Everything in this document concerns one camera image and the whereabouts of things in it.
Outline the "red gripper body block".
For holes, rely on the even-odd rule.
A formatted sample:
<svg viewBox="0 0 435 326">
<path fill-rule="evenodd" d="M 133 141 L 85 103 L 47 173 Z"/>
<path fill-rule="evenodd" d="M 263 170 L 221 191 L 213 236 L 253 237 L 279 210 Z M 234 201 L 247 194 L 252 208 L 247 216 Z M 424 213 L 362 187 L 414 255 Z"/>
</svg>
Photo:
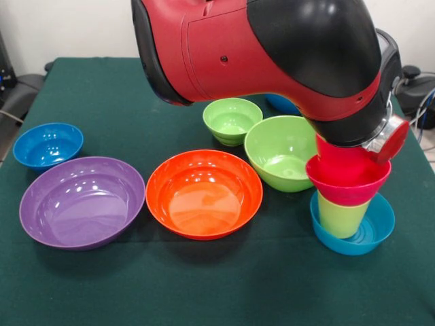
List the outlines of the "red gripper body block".
<svg viewBox="0 0 435 326">
<path fill-rule="evenodd" d="M 377 164 L 391 160 L 402 149 L 409 130 L 403 119 L 389 119 L 382 131 L 368 143 L 368 156 Z"/>
</svg>

